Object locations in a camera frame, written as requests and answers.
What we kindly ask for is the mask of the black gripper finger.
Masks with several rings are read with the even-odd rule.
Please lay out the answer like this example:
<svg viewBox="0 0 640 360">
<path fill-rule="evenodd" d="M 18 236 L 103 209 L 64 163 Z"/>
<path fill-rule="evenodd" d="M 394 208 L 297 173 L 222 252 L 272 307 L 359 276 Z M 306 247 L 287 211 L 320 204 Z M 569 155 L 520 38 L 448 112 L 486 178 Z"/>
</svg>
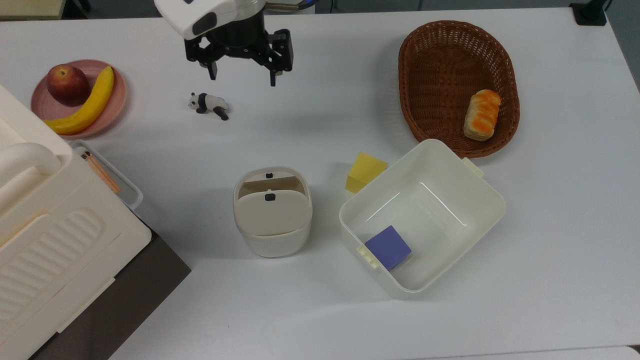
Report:
<svg viewBox="0 0 640 360">
<path fill-rule="evenodd" d="M 293 69 L 293 43 L 288 29 L 276 30 L 269 34 L 265 32 L 266 47 L 260 53 L 262 66 L 269 71 L 270 86 L 275 87 L 277 77 Z"/>
<path fill-rule="evenodd" d="M 201 68 L 208 71 L 209 78 L 215 81 L 218 77 L 217 61 L 220 59 L 219 55 L 215 52 L 215 48 L 211 45 L 201 47 L 201 41 L 203 37 L 196 37 L 194 39 L 185 39 L 185 55 L 186 59 L 190 62 L 198 63 Z"/>
</svg>

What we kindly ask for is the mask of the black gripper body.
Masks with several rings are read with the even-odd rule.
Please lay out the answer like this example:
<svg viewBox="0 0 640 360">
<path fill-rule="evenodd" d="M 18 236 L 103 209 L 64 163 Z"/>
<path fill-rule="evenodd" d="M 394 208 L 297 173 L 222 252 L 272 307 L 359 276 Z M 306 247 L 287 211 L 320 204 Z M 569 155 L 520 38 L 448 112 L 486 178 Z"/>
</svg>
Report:
<svg viewBox="0 0 640 360">
<path fill-rule="evenodd" d="M 209 44 L 204 49 L 206 60 L 219 60 L 223 56 L 239 59 L 271 60 L 274 51 L 270 48 L 265 29 L 265 12 L 239 21 L 230 22 L 206 32 Z"/>
</svg>

